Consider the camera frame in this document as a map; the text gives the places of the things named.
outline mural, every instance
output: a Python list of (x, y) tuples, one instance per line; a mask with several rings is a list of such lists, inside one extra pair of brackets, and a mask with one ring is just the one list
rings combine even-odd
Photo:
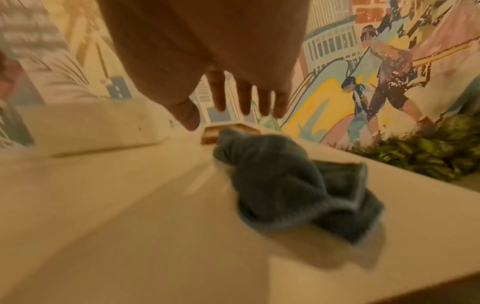
[[(225, 112), (215, 109), (205, 77), (190, 97), (202, 124), (246, 121), (339, 148), (433, 128), (480, 94), (478, 2), (311, 0), (283, 119), (260, 115), (255, 90), (244, 117), (231, 75)], [(4, 57), (21, 68), (18, 86), (34, 96), (2, 104), (144, 98), (116, 56), (95, 0), (0, 0), (0, 13)], [(170, 126), (180, 125), (171, 119)]]

